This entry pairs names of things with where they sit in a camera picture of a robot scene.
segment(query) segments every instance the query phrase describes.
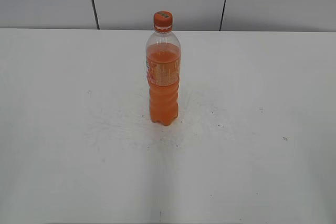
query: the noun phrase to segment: clear plastic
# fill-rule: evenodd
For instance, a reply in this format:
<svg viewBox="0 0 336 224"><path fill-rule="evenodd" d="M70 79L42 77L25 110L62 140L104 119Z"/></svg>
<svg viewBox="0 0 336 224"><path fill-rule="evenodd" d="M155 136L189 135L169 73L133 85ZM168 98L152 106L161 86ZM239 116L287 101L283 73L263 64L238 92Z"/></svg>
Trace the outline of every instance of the clear plastic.
<svg viewBox="0 0 336 224"><path fill-rule="evenodd" d="M172 31L168 33L158 33L155 31L147 41L146 50L149 46L159 43L170 43L181 49L180 42Z"/></svg>
<svg viewBox="0 0 336 224"><path fill-rule="evenodd" d="M168 33L155 31L148 39L146 57L151 120L170 125L178 116L179 107L177 91L180 81L181 45L178 38L171 31ZM154 73L157 76L163 76L161 83L151 79L149 73L151 66L155 66Z"/></svg>

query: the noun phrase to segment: bottle neck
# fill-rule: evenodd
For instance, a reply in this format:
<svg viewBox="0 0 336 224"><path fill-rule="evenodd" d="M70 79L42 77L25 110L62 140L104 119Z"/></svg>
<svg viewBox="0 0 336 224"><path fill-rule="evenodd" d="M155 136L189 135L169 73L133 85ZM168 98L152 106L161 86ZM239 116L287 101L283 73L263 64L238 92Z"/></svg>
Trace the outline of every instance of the bottle neck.
<svg viewBox="0 0 336 224"><path fill-rule="evenodd" d="M160 37L167 37L169 36L170 34L172 34L172 31L157 31L157 30L154 30L154 32L160 36Z"/></svg>

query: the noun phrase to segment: dark line on wall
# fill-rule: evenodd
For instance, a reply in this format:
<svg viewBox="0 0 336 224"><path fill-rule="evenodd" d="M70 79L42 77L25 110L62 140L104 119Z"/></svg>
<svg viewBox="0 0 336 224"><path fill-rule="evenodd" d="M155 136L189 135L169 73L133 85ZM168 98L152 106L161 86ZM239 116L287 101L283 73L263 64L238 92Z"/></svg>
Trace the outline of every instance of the dark line on wall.
<svg viewBox="0 0 336 224"><path fill-rule="evenodd" d="M224 0L224 4L223 4L223 11L222 11L222 19L220 21L220 27L219 27L219 31L222 30L222 24L223 24L223 18L224 18L224 11L225 11L225 5L226 5L226 0Z"/></svg>
<svg viewBox="0 0 336 224"><path fill-rule="evenodd" d="M93 8L93 13L95 15L95 20L96 20L96 26L97 26L97 29L99 30L99 22L98 22L98 16L97 16L97 11L96 11L96 5L95 5L95 0L91 0L92 2L92 8Z"/></svg>

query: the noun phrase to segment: orange liquid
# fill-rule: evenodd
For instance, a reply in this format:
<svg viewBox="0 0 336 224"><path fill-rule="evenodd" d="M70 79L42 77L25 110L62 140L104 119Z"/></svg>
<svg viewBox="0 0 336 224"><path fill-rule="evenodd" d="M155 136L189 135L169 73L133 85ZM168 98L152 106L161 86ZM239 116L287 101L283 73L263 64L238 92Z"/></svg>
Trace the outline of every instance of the orange liquid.
<svg viewBox="0 0 336 224"><path fill-rule="evenodd" d="M154 44L147 48L147 58L156 63L170 63L181 56L179 47L170 43ZM150 115L153 122L170 125L178 116L177 90L179 80L169 86L157 86L150 81Z"/></svg>

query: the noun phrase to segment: orange bottle cap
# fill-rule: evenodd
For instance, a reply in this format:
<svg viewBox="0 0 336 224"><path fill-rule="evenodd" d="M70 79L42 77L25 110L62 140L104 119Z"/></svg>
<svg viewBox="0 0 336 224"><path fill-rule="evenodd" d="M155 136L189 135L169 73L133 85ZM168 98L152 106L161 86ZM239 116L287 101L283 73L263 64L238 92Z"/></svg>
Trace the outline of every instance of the orange bottle cap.
<svg viewBox="0 0 336 224"><path fill-rule="evenodd" d="M173 14L165 10L154 14L154 29L160 33L167 33L173 29Z"/></svg>

